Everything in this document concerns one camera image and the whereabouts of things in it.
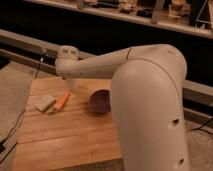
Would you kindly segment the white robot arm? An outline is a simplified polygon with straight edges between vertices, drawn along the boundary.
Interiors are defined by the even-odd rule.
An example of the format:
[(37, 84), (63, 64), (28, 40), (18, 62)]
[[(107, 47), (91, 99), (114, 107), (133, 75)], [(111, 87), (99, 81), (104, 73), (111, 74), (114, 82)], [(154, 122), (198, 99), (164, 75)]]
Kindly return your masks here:
[(56, 73), (109, 79), (110, 104), (126, 171), (190, 171), (182, 104), (187, 64), (168, 44), (134, 46), (80, 60), (62, 46)]

